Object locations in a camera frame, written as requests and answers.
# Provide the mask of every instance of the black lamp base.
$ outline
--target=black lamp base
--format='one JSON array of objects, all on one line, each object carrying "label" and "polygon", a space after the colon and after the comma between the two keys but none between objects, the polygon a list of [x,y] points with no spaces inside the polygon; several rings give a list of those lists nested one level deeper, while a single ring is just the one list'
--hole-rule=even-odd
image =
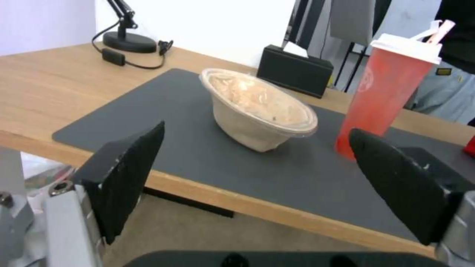
[{"label": "black lamp base", "polygon": [[157,51],[157,44],[154,40],[133,33],[127,33],[125,38],[118,38],[116,31],[104,34],[104,45],[122,51],[135,53],[153,53]]}]

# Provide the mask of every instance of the floor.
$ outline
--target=floor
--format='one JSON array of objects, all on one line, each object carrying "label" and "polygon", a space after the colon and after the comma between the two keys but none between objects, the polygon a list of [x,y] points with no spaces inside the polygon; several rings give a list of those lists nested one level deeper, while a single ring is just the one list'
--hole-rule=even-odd
[{"label": "floor", "polygon": [[367,248],[236,214],[226,218],[143,195],[115,243],[105,267],[120,267],[156,250],[367,251]]}]

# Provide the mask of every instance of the black shirt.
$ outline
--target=black shirt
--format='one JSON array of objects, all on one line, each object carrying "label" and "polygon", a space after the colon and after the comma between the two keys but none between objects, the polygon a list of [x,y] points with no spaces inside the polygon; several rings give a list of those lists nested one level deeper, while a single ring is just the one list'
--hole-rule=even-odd
[{"label": "black shirt", "polygon": [[456,23],[441,41],[442,60],[475,74],[475,0],[442,0],[436,19]]}]

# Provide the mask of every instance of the desk lamp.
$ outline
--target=desk lamp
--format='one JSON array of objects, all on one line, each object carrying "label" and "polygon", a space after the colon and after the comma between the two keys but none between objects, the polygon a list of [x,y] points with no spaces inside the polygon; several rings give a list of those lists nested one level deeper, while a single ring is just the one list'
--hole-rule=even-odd
[{"label": "desk lamp", "polygon": [[126,29],[136,29],[133,21],[135,12],[123,0],[107,0],[119,17],[118,31],[106,32],[103,42],[106,46],[122,51],[135,53],[153,53],[157,51],[157,44],[148,37],[127,33]]}]

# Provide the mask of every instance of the paper pulp bowl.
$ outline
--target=paper pulp bowl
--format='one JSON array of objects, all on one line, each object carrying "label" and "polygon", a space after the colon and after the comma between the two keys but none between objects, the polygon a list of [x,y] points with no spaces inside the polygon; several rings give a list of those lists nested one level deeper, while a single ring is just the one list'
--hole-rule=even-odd
[{"label": "paper pulp bowl", "polygon": [[200,80],[211,93],[216,123],[253,150],[274,149],[290,137],[310,136],[317,128],[313,109],[259,78],[209,68]]}]

